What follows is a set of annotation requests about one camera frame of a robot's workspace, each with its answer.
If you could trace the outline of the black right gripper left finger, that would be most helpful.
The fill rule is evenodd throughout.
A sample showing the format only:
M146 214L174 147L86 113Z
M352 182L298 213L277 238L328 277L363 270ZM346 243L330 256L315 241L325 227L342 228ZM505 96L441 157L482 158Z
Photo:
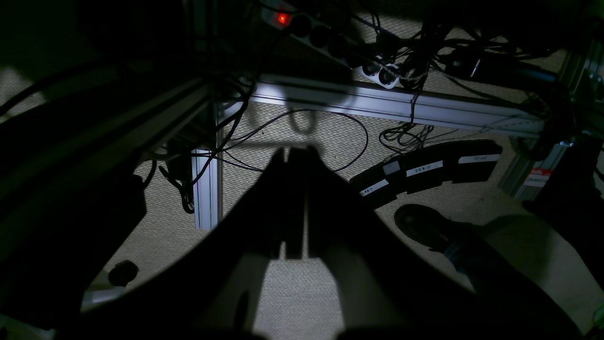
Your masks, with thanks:
M268 264L280 249L279 149L203 241L124 297L83 316L84 340L252 340Z

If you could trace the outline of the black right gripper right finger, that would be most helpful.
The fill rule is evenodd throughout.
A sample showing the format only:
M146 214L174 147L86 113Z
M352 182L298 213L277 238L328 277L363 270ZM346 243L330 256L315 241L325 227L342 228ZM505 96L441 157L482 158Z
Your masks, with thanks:
M334 276L342 340L580 340L572 319L478 234L444 255L474 292L405 245L308 149L309 252Z

